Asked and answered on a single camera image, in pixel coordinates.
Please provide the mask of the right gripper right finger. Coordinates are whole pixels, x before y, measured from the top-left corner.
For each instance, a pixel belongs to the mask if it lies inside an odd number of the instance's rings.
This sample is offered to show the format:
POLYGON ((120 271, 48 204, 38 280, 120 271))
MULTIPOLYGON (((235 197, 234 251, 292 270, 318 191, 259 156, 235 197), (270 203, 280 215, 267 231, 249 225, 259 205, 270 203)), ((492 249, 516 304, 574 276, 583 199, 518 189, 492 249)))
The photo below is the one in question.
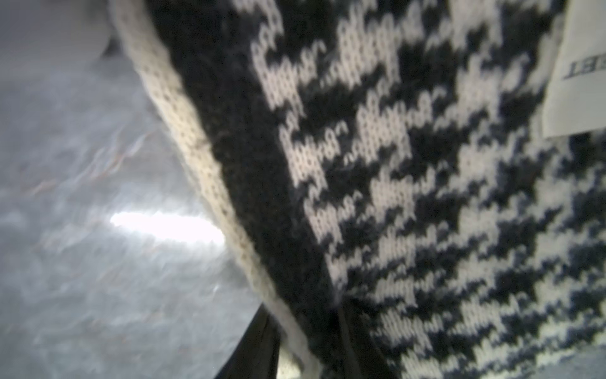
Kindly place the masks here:
POLYGON ((337 314, 345 378, 396 379, 354 306, 341 303, 337 314))

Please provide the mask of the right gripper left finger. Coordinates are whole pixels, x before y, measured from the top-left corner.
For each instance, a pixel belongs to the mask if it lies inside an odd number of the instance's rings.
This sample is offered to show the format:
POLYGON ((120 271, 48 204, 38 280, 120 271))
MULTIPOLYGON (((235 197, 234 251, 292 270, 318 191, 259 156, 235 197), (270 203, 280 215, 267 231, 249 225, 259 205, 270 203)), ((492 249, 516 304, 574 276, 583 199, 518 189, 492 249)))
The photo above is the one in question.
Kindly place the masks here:
POLYGON ((276 379, 279 349, 279 329, 261 305, 215 379, 276 379))

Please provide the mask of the small houndstooth scarf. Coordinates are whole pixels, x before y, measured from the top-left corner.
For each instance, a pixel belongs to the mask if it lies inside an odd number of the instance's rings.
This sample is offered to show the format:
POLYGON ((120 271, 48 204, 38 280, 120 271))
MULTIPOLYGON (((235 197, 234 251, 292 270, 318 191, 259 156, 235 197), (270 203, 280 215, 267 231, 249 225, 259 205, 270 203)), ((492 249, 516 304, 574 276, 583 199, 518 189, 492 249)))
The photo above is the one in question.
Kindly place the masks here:
POLYGON ((341 303, 397 378, 604 346, 603 1, 110 11, 304 378, 345 378, 341 303))

